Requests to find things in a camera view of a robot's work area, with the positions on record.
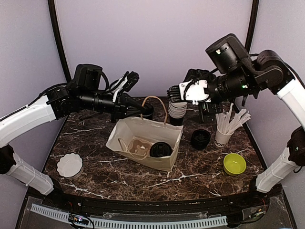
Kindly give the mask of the black plastic cup lid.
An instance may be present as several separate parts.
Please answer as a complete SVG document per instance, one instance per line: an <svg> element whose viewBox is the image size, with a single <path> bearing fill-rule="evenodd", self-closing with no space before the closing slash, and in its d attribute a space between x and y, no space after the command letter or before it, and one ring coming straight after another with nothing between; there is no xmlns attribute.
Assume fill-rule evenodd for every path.
<svg viewBox="0 0 305 229"><path fill-rule="evenodd" d="M144 108L144 111L143 111L143 116L148 116L148 115L151 115L151 114L153 114L153 112L154 112L154 107L151 105L151 104L145 104L144 106L143 106L143 108Z"/></svg>

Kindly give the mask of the black paper coffee cup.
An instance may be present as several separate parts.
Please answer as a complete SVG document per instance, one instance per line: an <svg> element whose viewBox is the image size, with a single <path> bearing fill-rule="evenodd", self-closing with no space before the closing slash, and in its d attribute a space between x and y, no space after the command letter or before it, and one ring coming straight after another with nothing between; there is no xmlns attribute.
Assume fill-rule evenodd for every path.
<svg viewBox="0 0 305 229"><path fill-rule="evenodd" d="M153 112L142 115L143 118L153 120Z"/></svg>

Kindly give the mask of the cream paper bag with handles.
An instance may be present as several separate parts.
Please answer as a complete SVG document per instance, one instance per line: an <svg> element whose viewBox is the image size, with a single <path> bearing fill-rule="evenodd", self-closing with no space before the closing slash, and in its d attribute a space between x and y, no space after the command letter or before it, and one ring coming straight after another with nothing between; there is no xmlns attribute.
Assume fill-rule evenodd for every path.
<svg viewBox="0 0 305 229"><path fill-rule="evenodd" d="M165 113L162 122L146 119L142 115L120 119L114 126L106 147L139 164L170 173L178 156L183 127L167 123L168 113L164 102L161 104ZM153 146L161 142L169 145L170 154L150 156Z"/></svg>

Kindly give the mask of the brown cardboard cup carrier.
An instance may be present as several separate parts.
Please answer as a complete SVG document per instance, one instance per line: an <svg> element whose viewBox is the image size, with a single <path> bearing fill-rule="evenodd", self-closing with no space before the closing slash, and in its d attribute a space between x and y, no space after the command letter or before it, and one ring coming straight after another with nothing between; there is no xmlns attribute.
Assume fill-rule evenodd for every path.
<svg viewBox="0 0 305 229"><path fill-rule="evenodd" d="M128 150L133 154L147 156L149 155L151 146L151 142L145 139L135 138L129 143Z"/></svg>

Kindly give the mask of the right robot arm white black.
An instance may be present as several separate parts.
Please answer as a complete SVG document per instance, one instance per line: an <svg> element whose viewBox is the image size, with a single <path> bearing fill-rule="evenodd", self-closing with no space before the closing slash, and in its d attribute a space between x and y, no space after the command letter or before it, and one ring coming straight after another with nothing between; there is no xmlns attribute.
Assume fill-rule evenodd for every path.
<svg viewBox="0 0 305 229"><path fill-rule="evenodd" d="M220 103L243 96L258 97L260 91L268 89L280 99L300 123L291 133L283 153L254 180L253 189L243 197L243 203L253 207L297 167L305 165L305 87L297 73L277 53L265 50L252 60L249 53L238 56L234 51L218 62L220 69L226 63L230 68L216 77L210 71L202 70L195 78L198 102Z"/></svg>

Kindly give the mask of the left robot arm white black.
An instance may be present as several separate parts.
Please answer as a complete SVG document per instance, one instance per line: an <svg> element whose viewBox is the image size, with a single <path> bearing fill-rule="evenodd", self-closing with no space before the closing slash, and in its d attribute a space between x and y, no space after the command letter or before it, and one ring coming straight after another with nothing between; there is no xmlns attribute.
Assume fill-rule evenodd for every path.
<svg viewBox="0 0 305 229"><path fill-rule="evenodd" d="M67 204L61 187L50 176L26 163L9 143L20 135L42 125L60 120L71 113L93 110L109 113L112 120L147 113L150 109L141 105L120 89L118 93L89 90L84 87L59 85L44 91L29 105L0 120L0 173L11 176L26 186L48 196L57 208Z"/></svg>

